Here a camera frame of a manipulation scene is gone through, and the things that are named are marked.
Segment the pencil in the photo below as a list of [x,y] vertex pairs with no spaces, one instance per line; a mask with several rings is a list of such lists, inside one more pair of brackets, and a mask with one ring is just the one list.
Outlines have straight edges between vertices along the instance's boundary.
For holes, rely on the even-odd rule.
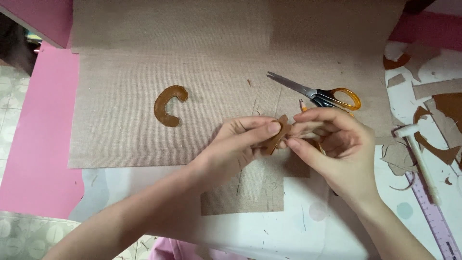
[[305,112],[308,110],[308,107],[306,107],[305,103],[303,102],[302,99],[299,99],[300,101],[300,108],[302,109],[302,112]]

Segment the pink wall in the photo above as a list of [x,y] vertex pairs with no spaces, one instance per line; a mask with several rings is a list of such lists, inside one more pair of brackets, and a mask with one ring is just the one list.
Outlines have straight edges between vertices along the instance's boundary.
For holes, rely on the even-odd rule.
[[55,45],[67,46],[72,27],[72,0],[0,0],[0,6],[7,10],[4,12],[7,16],[27,29],[40,32]]

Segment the right hand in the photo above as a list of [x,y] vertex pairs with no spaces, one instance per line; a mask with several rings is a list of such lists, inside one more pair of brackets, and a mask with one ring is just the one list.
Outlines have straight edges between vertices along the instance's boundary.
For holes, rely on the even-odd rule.
[[[374,177],[373,129],[337,108],[311,108],[293,119],[287,146],[354,210],[380,200]],[[301,138],[319,142],[326,155]]]

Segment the left hand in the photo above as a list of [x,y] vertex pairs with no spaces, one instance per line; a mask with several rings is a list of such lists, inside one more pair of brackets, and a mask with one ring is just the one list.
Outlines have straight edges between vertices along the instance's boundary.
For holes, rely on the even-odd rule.
[[259,143],[277,135],[280,124],[270,117],[250,116],[226,121],[215,139],[191,163],[204,191],[218,187],[262,155]]

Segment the ruler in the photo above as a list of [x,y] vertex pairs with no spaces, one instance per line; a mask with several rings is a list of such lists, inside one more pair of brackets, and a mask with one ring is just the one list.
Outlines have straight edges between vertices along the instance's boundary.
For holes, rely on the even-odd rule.
[[[456,241],[449,230],[448,224],[446,223],[440,208],[435,204],[430,203],[422,181],[419,178],[419,174],[415,173],[414,176],[415,182],[412,186],[412,190],[414,191],[414,195],[417,198],[420,208],[427,219],[430,230],[435,237],[436,243],[438,244],[444,260],[462,260],[462,254],[457,247]],[[411,183],[413,173],[406,172],[406,178],[409,183]]]

